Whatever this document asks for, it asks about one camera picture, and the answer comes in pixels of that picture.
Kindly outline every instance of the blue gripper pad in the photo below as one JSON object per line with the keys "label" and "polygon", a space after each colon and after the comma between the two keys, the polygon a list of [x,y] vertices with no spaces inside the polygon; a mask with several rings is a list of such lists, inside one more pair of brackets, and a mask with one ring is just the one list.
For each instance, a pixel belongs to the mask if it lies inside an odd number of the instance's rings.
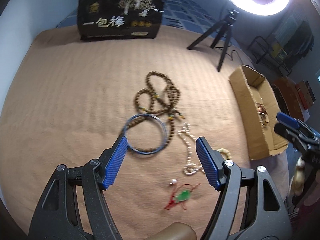
{"label": "blue gripper pad", "polygon": [[105,189],[108,189],[110,185],[115,182],[116,176],[124,159],[125,153],[127,152],[128,141],[124,136],[119,144],[117,145],[115,151],[112,154],[108,165],[106,166],[105,177],[102,182],[102,186]]}
{"label": "blue gripper pad", "polygon": [[196,141],[196,152],[204,169],[205,175],[207,176],[209,184],[214,187],[215,190],[220,190],[221,183],[219,181],[217,166],[213,162],[208,153],[208,150],[206,149],[200,138],[198,138]]}
{"label": "blue gripper pad", "polygon": [[300,128],[298,121],[296,119],[294,119],[293,117],[288,116],[285,113],[279,112],[277,114],[277,120],[279,122],[285,123],[286,125],[290,126],[293,129],[299,130],[299,128]]}

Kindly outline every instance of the bed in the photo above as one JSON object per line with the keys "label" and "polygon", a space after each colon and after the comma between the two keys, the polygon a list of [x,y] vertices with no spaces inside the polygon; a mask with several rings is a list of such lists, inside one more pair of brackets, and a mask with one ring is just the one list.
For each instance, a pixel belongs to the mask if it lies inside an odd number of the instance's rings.
{"label": "bed", "polygon": [[[125,121],[136,114],[133,99],[146,87],[150,71],[167,74],[180,89],[177,107],[194,136],[205,136],[214,149],[229,150],[241,167],[265,165],[285,198],[289,182],[285,153],[257,163],[248,158],[241,115],[228,81],[240,61],[226,57],[218,73],[220,51],[210,49],[212,38],[195,50],[186,49],[198,36],[162,25],[156,39],[81,42],[76,26],[47,30],[36,37],[12,82],[0,119],[1,188],[10,214],[25,232],[57,165],[84,165],[112,146]],[[231,49],[239,52],[244,64],[251,64],[240,49]],[[161,95],[163,82],[156,78],[152,82]],[[181,125],[177,120],[176,128]],[[160,140],[148,122],[129,131],[128,139],[136,146],[156,146]],[[204,174],[182,173],[186,157],[187,148],[177,135],[150,158],[127,152],[114,185],[105,192],[125,240],[144,239],[175,221],[190,225],[200,238],[219,193]],[[198,161],[195,153],[192,159]],[[164,210],[171,179],[180,185],[201,183],[187,201],[187,210],[179,205]],[[90,232],[81,193],[78,190],[82,223]],[[239,229],[243,207],[241,191],[233,232]]]}

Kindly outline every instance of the single pearl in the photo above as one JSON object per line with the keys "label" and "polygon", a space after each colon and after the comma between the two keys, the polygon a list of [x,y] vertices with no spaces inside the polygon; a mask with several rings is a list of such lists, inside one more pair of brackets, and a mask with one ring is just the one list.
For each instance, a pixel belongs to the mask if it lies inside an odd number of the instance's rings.
{"label": "single pearl", "polygon": [[172,179],[172,180],[170,180],[170,185],[174,185],[174,184],[177,184],[177,180],[176,179]]}

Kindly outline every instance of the metal screw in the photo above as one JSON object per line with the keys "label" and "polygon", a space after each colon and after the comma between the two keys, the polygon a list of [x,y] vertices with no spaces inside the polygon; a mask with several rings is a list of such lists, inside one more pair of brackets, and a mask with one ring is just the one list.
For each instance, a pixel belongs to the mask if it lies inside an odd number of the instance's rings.
{"label": "metal screw", "polygon": [[60,164],[60,165],[57,167],[57,171],[63,171],[65,168],[66,168],[65,165]]}
{"label": "metal screw", "polygon": [[258,166],[258,171],[265,172],[267,169],[263,166]]}
{"label": "metal screw", "polygon": [[99,160],[98,160],[98,159],[93,159],[93,160],[90,161],[90,165],[92,165],[92,166],[95,166],[95,165],[97,165],[98,163],[99,163]]}
{"label": "metal screw", "polygon": [[233,161],[232,160],[225,160],[224,163],[227,166],[233,166]]}

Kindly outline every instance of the open cardboard box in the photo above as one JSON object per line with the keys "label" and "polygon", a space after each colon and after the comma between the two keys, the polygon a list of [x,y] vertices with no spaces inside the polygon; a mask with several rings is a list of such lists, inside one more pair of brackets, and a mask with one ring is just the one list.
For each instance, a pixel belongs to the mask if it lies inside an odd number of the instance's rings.
{"label": "open cardboard box", "polygon": [[[249,158],[259,160],[286,150],[288,141],[273,130],[280,109],[267,79],[244,65],[237,68],[229,79],[241,112]],[[258,105],[263,105],[268,113],[269,123],[266,125],[261,122]]]}

